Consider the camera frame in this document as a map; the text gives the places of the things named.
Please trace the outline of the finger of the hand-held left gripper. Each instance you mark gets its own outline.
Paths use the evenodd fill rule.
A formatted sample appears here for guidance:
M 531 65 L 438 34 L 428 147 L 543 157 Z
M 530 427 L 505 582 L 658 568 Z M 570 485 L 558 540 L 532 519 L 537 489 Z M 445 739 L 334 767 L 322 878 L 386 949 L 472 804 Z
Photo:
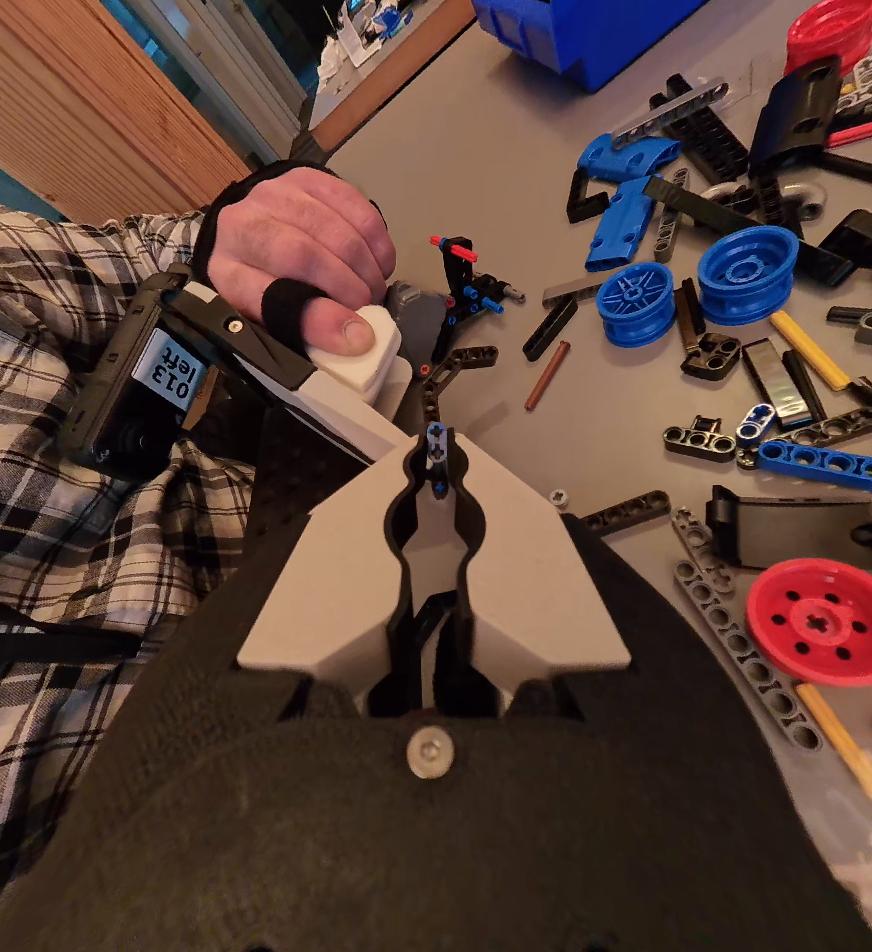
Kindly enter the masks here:
M 317 410 L 311 409 L 306 404 L 293 402 L 288 398 L 280 398 L 280 404 L 299 420 L 299 422 L 302 422 L 305 426 L 321 436 L 323 440 L 346 453 L 348 456 L 366 466 L 370 466 L 375 462 L 374 459 L 359 449 L 358 446 L 351 443 L 346 436 L 339 433 L 333 425 L 326 422 Z
M 312 373 L 299 387 L 299 399 L 310 417 L 374 462 L 397 450 L 406 455 L 416 445 L 415 438 L 328 373 Z

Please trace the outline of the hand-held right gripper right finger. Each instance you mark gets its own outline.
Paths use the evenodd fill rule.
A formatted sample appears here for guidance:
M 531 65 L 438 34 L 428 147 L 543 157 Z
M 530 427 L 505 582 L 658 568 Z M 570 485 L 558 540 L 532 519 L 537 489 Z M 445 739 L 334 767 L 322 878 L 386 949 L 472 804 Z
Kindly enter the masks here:
M 469 663 L 513 696 L 530 681 L 624 670 L 631 654 L 560 513 L 465 435 L 449 440 Z

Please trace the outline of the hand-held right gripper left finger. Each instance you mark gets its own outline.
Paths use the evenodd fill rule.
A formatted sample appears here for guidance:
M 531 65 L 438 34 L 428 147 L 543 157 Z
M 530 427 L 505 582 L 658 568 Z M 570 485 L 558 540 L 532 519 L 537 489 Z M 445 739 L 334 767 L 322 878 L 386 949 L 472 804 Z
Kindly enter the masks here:
M 243 669 L 292 671 L 356 696 L 418 698 L 404 548 L 418 529 L 418 440 L 407 437 L 316 506 L 239 649 Z

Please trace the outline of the small blue cross connector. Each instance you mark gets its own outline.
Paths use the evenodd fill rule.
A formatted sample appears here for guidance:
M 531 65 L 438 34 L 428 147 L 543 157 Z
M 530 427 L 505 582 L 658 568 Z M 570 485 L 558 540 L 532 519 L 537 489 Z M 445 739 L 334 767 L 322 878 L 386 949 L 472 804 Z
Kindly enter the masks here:
M 427 480 L 439 501 L 445 499 L 449 491 L 447 432 L 441 422 L 430 422 L 426 429 Z

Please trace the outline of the black beam piece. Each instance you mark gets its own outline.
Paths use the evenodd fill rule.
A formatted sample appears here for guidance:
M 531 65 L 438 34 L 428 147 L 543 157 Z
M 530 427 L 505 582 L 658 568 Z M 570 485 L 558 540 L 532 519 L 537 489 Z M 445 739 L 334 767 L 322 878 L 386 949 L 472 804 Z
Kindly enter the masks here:
M 422 380 L 418 394 L 422 432 L 426 432 L 431 424 L 442 422 L 439 397 L 454 377 L 463 370 L 494 366 L 499 353 L 499 349 L 491 345 L 456 349 L 430 371 Z

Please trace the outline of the grey motor brick assembly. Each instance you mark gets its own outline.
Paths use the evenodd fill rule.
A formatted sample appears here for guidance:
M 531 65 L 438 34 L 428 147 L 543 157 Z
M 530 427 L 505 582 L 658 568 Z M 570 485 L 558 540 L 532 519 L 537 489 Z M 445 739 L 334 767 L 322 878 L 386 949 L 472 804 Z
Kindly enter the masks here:
M 447 293 L 395 281 L 384 302 L 402 337 L 399 354 L 409 363 L 415 382 L 449 356 L 463 323 L 485 312 L 502 315 L 506 302 L 526 301 L 508 282 L 476 271 L 477 253 L 470 239 L 432 236 L 430 242 L 441 252 Z

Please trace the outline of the person's left forearm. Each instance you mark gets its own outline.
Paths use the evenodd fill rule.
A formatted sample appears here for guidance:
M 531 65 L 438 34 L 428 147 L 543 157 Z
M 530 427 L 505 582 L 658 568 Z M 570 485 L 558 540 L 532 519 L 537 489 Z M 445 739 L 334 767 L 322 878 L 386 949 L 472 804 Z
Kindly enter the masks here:
M 149 277 L 188 263 L 204 209 L 101 227 L 0 206 L 0 336 L 93 369 Z

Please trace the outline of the long black holed beam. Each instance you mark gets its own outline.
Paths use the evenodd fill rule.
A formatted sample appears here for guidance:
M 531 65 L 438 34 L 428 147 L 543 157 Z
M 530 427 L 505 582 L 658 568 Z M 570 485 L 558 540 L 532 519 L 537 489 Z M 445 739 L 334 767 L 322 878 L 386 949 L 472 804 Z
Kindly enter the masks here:
M 659 134 L 680 142 L 711 184 L 735 182 L 748 173 L 748 150 L 710 106 L 663 125 Z
M 668 516 L 671 501 L 662 490 L 635 496 L 620 504 L 608 506 L 581 519 L 585 528 L 598 538 L 630 530 Z

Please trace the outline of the dark brown axle rod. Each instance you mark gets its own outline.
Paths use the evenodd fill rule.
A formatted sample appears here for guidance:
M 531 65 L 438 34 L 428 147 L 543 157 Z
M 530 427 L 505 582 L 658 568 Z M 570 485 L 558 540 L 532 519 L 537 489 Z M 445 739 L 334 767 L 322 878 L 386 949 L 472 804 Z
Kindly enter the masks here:
M 561 368 L 563 361 L 570 351 L 570 342 L 566 340 L 559 341 L 553 356 L 542 371 L 541 375 L 539 375 L 535 386 L 531 390 L 524 403 L 524 409 L 526 412 L 533 412 L 537 408 L 541 398 L 545 394 L 548 387 L 550 387 L 553 378 Z

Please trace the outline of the dark grey tee connector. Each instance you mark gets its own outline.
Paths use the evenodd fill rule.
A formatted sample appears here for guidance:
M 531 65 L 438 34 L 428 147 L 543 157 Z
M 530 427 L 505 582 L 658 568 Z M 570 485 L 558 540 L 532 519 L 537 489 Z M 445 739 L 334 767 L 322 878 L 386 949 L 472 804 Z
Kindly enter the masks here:
M 670 452 L 704 461 L 727 463 L 736 458 L 735 437 L 721 431 L 720 418 L 697 415 L 689 426 L 670 426 L 662 434 Z

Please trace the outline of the black curved panel piece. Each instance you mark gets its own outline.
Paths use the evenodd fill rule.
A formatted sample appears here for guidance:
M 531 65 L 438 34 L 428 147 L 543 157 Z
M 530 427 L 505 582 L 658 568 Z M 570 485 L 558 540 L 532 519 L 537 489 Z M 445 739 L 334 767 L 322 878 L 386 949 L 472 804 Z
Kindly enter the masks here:
M 851 537 L 872 521 L 869 499 L 741 497 L 715 485 L 704 521 L 715 555 L 733 567 L 825 559 L 872 573 L 872 549 Z

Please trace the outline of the black triangular connector piece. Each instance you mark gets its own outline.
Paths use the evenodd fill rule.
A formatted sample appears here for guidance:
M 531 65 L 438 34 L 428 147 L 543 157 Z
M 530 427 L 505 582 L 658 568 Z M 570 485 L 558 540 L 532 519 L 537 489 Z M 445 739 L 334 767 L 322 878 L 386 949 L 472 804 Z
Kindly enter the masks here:
M 741 343 L 737 338 L 706 332 L 697 347 L 687 353 L 681 373 L 706 382 L 724 380 L 739 362 Z

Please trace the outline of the black shiny flat tile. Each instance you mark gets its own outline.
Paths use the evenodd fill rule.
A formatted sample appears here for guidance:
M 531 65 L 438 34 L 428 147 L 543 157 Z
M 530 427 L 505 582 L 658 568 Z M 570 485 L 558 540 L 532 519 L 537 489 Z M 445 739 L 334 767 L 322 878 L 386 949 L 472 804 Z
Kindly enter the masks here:
M 781 430 L 814 422 L 813 414 L 773 343 L 763 338 L 741 349 L 744 365 L 766 403 L 773 406 Z

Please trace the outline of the blue plastic bin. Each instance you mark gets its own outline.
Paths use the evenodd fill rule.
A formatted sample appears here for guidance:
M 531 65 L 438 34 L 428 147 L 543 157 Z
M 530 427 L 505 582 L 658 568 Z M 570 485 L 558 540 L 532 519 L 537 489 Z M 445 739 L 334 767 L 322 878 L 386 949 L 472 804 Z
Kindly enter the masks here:
M 502 46 L 594 93 L 705 5 L 704 1 L 474 1 Z

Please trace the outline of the light grey connector piece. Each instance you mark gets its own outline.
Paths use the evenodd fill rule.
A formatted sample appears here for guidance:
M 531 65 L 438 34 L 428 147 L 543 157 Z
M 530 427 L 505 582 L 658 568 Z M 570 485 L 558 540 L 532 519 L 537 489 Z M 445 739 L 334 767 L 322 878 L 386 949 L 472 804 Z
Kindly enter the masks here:
M 872 83 L 872 55 L 866 56 L 858 61 L 853 68 L 852 79 L 852 84 L 857 88 Z M 872 103 L 872 96 L 868 93 L 839 97 L 836 112 L 842 113 L 861 110 L 869 103 Z

